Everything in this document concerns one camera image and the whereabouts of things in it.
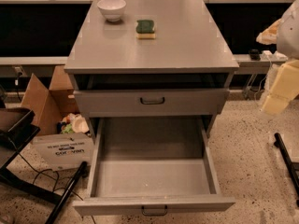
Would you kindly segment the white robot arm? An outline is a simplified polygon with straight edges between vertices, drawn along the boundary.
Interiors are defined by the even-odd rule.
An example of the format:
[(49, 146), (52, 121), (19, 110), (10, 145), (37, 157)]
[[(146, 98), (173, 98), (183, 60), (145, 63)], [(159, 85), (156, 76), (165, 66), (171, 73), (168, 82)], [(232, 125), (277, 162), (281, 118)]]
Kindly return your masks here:
[(299, 0), (295, 0), (282, 17), (259, 33), (256, 41), (277, 45), (277, 52), (288, 61), (278, 68), (262, 104), (262, 111), (269, 115), (281, 113), (299, 95)]

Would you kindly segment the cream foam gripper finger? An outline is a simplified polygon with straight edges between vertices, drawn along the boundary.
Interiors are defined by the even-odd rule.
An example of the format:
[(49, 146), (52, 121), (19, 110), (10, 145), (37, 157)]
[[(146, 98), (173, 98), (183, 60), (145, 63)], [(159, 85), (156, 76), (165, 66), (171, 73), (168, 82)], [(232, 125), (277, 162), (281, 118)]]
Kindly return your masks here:
[(278, 68), (261, 110), (268, 115), (280, 114), (299, 95), (299, 60), (290, 60)]
[(276, 44), (279, 24), (280, 19), (273, 22), (268, 28), (258, 34), (256, 41), (264, 45)]

